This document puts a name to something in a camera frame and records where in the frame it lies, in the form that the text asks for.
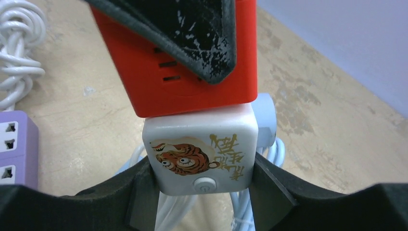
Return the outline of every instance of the tiger illustration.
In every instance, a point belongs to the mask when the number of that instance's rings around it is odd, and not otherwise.
[[[152,148],[160,152],[156,159],[163,167],[181,176],[202,173],[220,165],[217,161],[210,162],[207,154],[192,144],[161,143]]]

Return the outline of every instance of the white wall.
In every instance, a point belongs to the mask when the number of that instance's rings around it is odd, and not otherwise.
[[[408,117],[408,0],[258,0],[258,5]]]

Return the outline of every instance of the socket hole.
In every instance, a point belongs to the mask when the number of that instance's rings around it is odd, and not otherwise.
[[[164,77],[163,81],[171,81],[171,80],[177,80],[180,79],[180,76],[169,76],[169,77]]]
[[[171,62],[159,64],[159,68],[170,67],[170,66],[177,66],[177,61],[171,61]]]
[[[158,47],[155,47],[154,49],[153,49],[153,51],[154,51],[154,53],[162,53],[163,52],[163,50],[162,49],[160,49],[160,48],[158,48]]]
[[[1,178],[4,179],[4,178],[11,178],[11,177],[13,177],[12,168],[11,167],[5,168]]]
[[[5,141],[4,143],[6,144],[6,146],[7,146],[7,149],[13,149],[13,147],[14,147],[14,139],[12,139],[12,140],[9,140],[9,141]]]
[[[15,131],[15,123],[10,123],[6,129],[6,132]]]

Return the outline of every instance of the white electrical cord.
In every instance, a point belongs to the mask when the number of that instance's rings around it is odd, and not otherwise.
[[[135,149],[130,158],[129,167],[137,164],[141,159],[144,145]],[[175,228],[195,204],[197,195],[167,196],[160,192],[157,207],[155,231],[170,231]]]
[[[266,149],[257,150],[259,153],[265,153]],[[271,147],[268,148],[267,159],[278,167],[282,167],[285,159],[285,144],[279,138],[276,138]],[[254,216],[252,213],[249,189],[239,193],[230,192],[234,217],[232,220],[232,231],[255,231]]]
[[[0,83],[7,96],[0,110],[14,110],[16,102],[33,87],[33,80],[45,74],[41,63],[29,55],[47,35],[46,17],[42,10],[26,0],[0,0],[1,72],[8,78]]]
[[[278,167],[282,167],[285,159],[285,145],[283,141],[276,138],[275,143],[267,148],[267,159]],[[137,164],[141,159],[141,153],[144,151],[144,145],[141,144],[135,149],[130,158],[129,167]],[[257,150],[261,154],[265,149]],[[246,189],[239,193],[230,192],[234,218],[232,221],[232,231],[255,231],[254,216],[252,213],[249,190]],[[195,204],[197,195],[191,196],[167,196],[160,193],[157,207],[155,231],[173,230],[190,211]]]

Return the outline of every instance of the white plug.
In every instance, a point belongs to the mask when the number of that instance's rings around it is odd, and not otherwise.
[[[147,118],[142,133],[159,188],[171,196],[248,188],[257,136],[249,103]]]

